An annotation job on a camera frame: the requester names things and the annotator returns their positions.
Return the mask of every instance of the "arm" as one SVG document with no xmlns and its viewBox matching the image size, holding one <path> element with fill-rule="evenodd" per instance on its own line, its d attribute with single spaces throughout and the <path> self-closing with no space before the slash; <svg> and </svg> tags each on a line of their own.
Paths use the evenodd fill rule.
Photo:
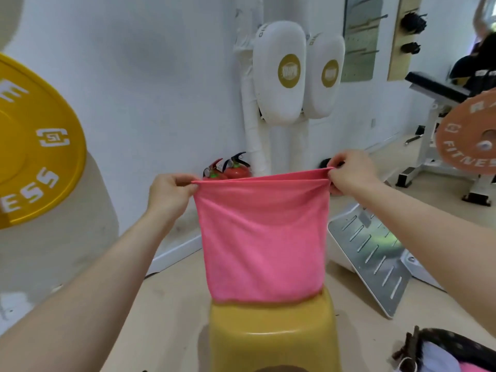
<svg viewBox="0 0 496 372">
<path fill-rule="evenodd" d="M 486 11 L 487 0 L 480 0 L 477 9 L 474 14 L 474 29 L 477 36 L 484 40 L 490 33 L 491 30 L 487 27 L 487 23 L 484 21 L 484 13 Z"/>
<path fill-rule="evenodd" d="M 452 216 L 380 182 L 363 151 L 335 156 L 333 194 L 349 194 L 373 212 L 431 275 L 496 336 L 496 232 Z"/>
<path fill-rule="evenodd" d="M 160 242 L 196 191 L 193 180 L 192 175 L 159 175 L 140 220 L 0 338 L 0 372 L 99 371 Z"/>
</svg>

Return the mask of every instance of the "slotted metal plate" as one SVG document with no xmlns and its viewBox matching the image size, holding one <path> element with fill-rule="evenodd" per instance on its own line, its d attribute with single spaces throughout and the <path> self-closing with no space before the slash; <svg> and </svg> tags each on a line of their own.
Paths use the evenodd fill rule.
<svg viewBox="0 0 496 372">
<path fill-rule="evenodd" d="M 327 227 L 386 316 L 393 318 L 412 278 L 401 261 L 403 245 L 361 207 Z"/>
</svg>

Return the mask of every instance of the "yellow stool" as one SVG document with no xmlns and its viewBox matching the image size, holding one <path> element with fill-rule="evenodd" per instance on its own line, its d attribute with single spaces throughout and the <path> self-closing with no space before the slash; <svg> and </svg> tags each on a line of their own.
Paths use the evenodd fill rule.
<svg viewBox="0 0 496 372">
<path fill-rule="evenodd" d="M 334 306 L 326 288 L 285 306 L 210 307 L 211 372 L 295 366 L 341 372 Z"/>
</svg>

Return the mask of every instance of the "hand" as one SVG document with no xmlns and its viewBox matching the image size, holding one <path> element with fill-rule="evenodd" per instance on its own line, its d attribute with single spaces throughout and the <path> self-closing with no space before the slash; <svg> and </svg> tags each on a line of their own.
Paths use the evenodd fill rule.
<svg viewBox="0 0 496 372">
<path fill-rule="evenodd" d="M 158 175 L 150 187 L 146 213 L 175 222 L 183 215 L 189 198 L 198 190 L 192 181 L 200 180 L 190 174 Z"/>
<path fill-rule="evenodd" d="M 353 197 L 364 185 L 380 183 L 374 162 L 363 150 L 345 150 L 335 155 L 327 164 L 336 167 L 329 171 L 331 194 L 349 194 Z"/>
</svg>

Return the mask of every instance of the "pink towel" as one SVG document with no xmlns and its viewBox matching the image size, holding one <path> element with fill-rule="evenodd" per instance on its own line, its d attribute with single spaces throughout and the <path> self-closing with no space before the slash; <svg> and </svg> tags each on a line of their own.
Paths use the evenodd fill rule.
<svg viewBox="0 0 496 372">
<path fill-rule="evenodd" d="M 462 372 L 487 372 L 487 370 L 475 366 L 474 364 L 460 363 Z"/>
<path fill-rule="evenodd" d="M 214 300 L 284 303 L 320 291 L 328 171 L 195 182 L 207 283 Z"/>
</svg>

